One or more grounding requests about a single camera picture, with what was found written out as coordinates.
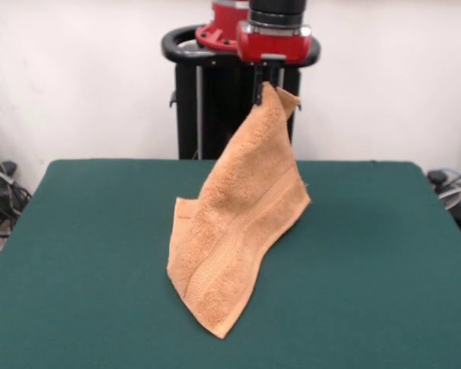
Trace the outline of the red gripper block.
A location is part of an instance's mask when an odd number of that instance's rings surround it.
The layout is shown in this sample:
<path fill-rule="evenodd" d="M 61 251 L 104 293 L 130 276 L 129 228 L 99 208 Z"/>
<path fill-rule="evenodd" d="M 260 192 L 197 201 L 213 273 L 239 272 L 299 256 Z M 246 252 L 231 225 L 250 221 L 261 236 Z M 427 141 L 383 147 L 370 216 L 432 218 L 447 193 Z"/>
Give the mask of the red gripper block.
<path fill-rule="evenodd" d="M 270 84 L 282 87 L 284 62 L 304 62 L 313 43 L 309 25 L 279 29 L 240 22 L 237 26 L 237 53 L 244 62 L 270 63 Z M 263 64 L 254 66 L 254 105 L 261 105 L 264 82 Z"/>

